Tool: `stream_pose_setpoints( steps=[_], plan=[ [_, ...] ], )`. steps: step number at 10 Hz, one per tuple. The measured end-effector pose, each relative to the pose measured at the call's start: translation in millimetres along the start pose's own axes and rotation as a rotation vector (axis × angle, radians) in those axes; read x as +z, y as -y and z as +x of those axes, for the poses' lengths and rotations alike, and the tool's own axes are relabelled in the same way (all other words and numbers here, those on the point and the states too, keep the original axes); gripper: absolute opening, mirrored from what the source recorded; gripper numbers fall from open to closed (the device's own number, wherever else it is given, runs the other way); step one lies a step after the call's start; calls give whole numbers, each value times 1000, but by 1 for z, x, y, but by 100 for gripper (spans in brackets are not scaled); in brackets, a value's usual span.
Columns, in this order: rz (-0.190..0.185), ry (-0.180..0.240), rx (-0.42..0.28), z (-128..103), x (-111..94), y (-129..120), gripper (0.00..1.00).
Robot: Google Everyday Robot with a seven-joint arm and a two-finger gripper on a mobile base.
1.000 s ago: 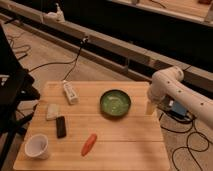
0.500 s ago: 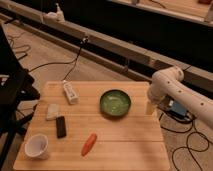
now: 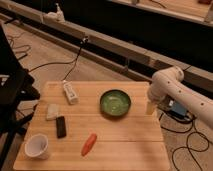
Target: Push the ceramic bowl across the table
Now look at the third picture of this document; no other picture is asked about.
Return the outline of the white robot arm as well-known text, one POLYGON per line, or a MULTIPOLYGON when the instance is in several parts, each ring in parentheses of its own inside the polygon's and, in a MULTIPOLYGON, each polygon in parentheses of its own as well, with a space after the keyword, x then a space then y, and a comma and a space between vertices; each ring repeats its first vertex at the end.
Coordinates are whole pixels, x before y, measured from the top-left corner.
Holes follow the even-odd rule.
POLYGON ((149 100, 157 104, 170 96, 213 129, 213 100, 183 85, 183 78, 184 72, 178 66, 155 72, 147 92, 149 100))

